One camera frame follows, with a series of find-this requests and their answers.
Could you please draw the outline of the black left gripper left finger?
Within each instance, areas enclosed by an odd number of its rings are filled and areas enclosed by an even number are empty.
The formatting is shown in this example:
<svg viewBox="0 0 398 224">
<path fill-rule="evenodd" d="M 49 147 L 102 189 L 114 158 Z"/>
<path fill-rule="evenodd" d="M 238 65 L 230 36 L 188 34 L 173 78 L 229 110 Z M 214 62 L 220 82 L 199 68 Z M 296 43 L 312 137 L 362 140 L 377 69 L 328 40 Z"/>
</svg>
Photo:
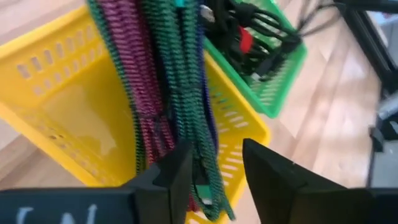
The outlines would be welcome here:
<svg viewBox="0 0 398 224">
<path fill-rule="evenodd" d="M 183 141 L 120 187 L 3 190 L 1 223 L 183 223 L 192 151 Z"/>
</svg>

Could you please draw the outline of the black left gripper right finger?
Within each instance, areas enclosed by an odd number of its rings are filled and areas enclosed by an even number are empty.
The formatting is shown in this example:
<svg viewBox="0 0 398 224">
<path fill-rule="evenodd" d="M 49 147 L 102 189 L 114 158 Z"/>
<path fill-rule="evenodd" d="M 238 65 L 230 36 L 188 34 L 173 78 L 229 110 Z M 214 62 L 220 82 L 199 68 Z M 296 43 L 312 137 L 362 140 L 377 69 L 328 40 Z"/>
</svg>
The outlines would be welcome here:
<svg viewBox="0 0 398 224">
<path fill-rule="evenodd" d="M 249 138 L 243 162 L 261 223 L 397 224 L 395 188 L 346 188 Z"/>
</svg>

